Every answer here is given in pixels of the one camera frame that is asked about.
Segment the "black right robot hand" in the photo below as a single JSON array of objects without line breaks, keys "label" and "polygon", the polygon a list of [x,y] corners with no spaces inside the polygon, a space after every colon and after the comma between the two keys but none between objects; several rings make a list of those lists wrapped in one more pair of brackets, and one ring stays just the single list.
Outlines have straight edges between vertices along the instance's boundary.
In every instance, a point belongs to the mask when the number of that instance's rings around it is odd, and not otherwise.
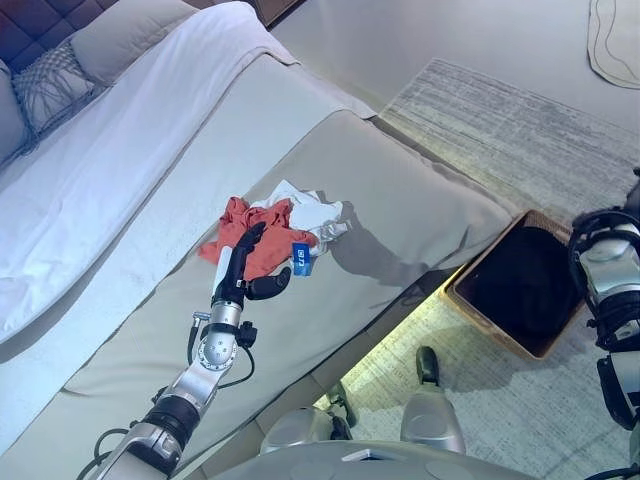
[{"label": "black right robot hand", "polygon": [[633,173],[636,177],[636,181],[626,195],[626,200],[623,205],[623,211],[628,213],[629,215],[633,215],[635,217],[639,217],[640,213],[640,170],[636,167],[633,170]]}]

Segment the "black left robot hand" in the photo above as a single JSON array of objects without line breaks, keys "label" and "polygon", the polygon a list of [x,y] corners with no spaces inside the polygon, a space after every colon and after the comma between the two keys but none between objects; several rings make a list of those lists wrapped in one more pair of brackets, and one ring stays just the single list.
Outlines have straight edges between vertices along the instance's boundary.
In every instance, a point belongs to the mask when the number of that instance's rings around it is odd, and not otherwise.
[{"label": "black left robot hand", "polygon": [[226,271],[213,292],[211,305],[231,302],[244,308],[244,300],[266,300],[281,294],[289,284],[291,268],[284,267],[277,275],[246,280],[244,278],[248,256],[255,250],[266,228],[265,222],[250,227],[231,250]]}]

